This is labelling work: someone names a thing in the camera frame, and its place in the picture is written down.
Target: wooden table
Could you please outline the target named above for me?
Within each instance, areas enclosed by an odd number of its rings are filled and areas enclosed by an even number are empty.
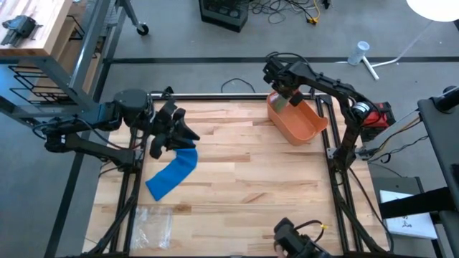
[[[57,41],[65,17],[72,6],[72,0],[4,0],[0,6],[0,22],[27,15],[42,25],[24,39],[18,47],[10,44],[0,46],[0,56],[49,56]],[[0,27],[0,40],[7,29]]]
[[[314,102],[308,104],[316,109]],[[321,220],[328,229],[319,244],[332,254],[341,253],[320,135],[306,145],[291,146],[269,120],[264,101],[178,101],[177,105],[186,109],[186,123],[201,136],[199,162],[178,187],[155,202],[143,182],[166,167],[175,153],[165,153],[158,161],[146,156],[138,207],[172,210],[171,241],[168,249],[132,249],[131,255],[273,256],[273,227],[283,217],[295,224]],[[339,110],[335,113],[342,136],[344,119]],[[110,135],[118,144],[127,145],[129,138],[126,127]],[[352,168],[377,208],[367,164],[356,161]],[[99,180],[84,251],[94,246],[114,220],[121,178],[114,171]],[[360,222],[386,247],[383,228],[355,180],[350,183]],[[346,225],[353,247],[349,223]],[[301,232],[314,238],[320,230],[308,226]],[[160,237],[153,225],[147,224],[143,231],[148,237]]]

